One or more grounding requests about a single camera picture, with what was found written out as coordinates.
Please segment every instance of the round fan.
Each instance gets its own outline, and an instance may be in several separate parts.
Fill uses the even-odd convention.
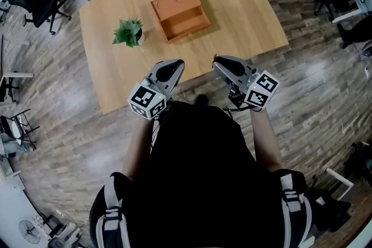
[[[29,243],[37,244],[40,242],[40,233],[30,221],[22,220],[19,222],[18,228],[22,237]]]
[[[366,43],[363,47],[362,54],[365,57],[370,57],[372,56],[372,41],[369,41]]]

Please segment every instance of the wooden table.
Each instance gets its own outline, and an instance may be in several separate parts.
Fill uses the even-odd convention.
[[[166,42],[150,1],[92,0],[80,9],[85,52],[103,113],[127,105],[134,84],[159,61],[185,61],[182,82],[211,71],[215,54],[248,59],[288,46],[267,0],[200,0],[211,26],[173,43]],[[144,23],[144,44],[112,45],[119,19],[134,18]]]

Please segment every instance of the floor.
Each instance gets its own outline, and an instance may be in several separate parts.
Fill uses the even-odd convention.
[[[326,13],[314,16],[314,0],[269,1],[291,49],[265,53],[251,62],[281,81],[268,111],[285,166],[302,171],[308,183],[317,175],[319,186],[329,188],[334,181],[324,170],[331,167],[342,174],[351,144],[371,137],[371,83],[363,69],[372,62],[360,62],[353,46],[340,48],[341,39]],[[49,34],[48,23],[22,27],[26,11],[15,6],[0,31],[31,42],[30,46],[4,44],[4,71],[35,74],[19,82],[19,104],[3,108],[2,114],[31,109],[30,122],[41,126],[35,134],[37,151],[18,155],[13,168],[22,170],[20,176],[36,208],[45,214],[56,214],[58,209],[73,217],[83,226],[82,242],[89,246],[91,204],[103,179],[121,170],[137,116],[128,107],[106,115],[99,110],[79,22],[78,9],[86,3],[68,0],[63,10],[72,20],[58,17],[55,36]],[[201,93],[212,105],[230,105],[228,87],[214,73],[181,84],[174,97],[192,102]],[[234,118],[253,152],[249,113],[236,113]],[[342,247],[372,213],[371,194],[365,182],[357,182],[352,218],[315,246]]]

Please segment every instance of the orange box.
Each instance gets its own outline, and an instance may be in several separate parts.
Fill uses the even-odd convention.
[[[210,25],[200,0],[154,0],[151,5],[167,41],[175,41]]]

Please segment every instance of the backpack strap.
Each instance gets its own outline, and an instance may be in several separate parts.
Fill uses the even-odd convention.
[[[309,234],[310,227],[312,224],[312,209],[310,202],[304,194],[298,194],[294,190],[292,174],[283,175],[280,177],[280,182],[283,190],[282,210],[284,218],[284,244],[283,248],[289,248],[291,246],[291,213],[299,212],[306,209],[306,227],[302,235],[301,241],[298,244],[298,247],[305,241],[307,235]]]
[[[117,247],[130,248],[127,220],[124,214],[120,212],[120,203],[115,192],[114,180],[115,177],[112,175],[107,179],[104,187],[107,209],[96,225],[98,248],[105,248],[105,243],[114,244]],[[118,231],[121,235],[121,243],[115,245],[118,240]]]

